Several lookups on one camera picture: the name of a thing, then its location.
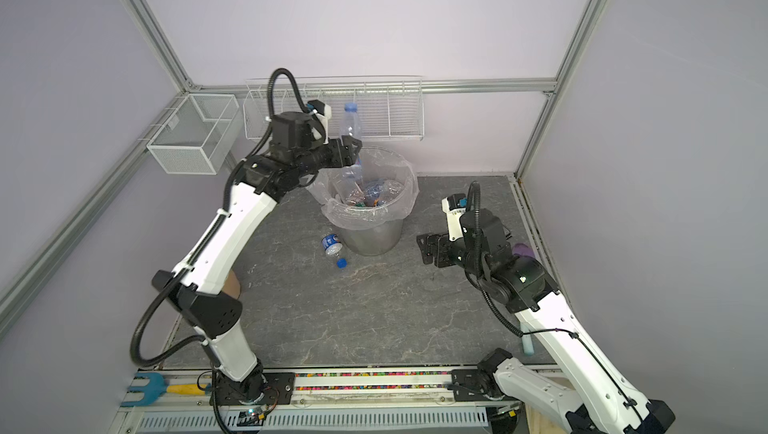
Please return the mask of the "clear bottle colourful label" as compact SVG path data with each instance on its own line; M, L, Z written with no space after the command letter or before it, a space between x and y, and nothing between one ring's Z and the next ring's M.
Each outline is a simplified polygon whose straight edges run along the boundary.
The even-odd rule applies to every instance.
M342 138L361 140L362 121L358 112L356 103L346 103L344 105L344 116L340 124L340 135ZM345 203L351 205L360 205L364 202L362 193L363 172L362 164L359 160L359 149L354 144L349 144L355 156L355 163L342 169L342 184L338 188L339 194Z

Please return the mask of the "small bottle dark blue cap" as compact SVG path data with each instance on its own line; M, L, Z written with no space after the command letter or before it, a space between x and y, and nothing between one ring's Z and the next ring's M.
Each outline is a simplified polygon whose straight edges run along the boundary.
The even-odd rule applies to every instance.
M347 267L347 254L345 247L336 234L325 236L322 241L322 248L327 259L329 259L338 269Z

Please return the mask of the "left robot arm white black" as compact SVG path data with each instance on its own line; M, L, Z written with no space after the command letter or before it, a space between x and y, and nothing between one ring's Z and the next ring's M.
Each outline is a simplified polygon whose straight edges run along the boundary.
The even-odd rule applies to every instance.
M362 143L350 135L332 138L329 106L306 102L294 75L276 69L266 91L268 127L257 146L230 173L222 205L191 251L170 271L158 271L158 294L132 334L129 353L141 368L154 367L190 344L205 351L213 397L254 405L267 395L267 379L241 325L242 303L225 293L231 268L247 241L286 194L310 186L325 169L353 166ZM169 303L193 328L163 352L145 357L141 342L157 309Z

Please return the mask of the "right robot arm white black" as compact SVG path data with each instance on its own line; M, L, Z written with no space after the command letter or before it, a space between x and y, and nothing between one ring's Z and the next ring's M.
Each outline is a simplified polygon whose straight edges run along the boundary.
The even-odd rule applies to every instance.
M422 261L459 267L514 336L536 337L568 386L497 348L478 363L473 394L511 397L567 433L665 433L676 416L632 385L576 319L559 284L535 258L512 246L502 221L482 205L479 183L441 202L447 230L417 238Z

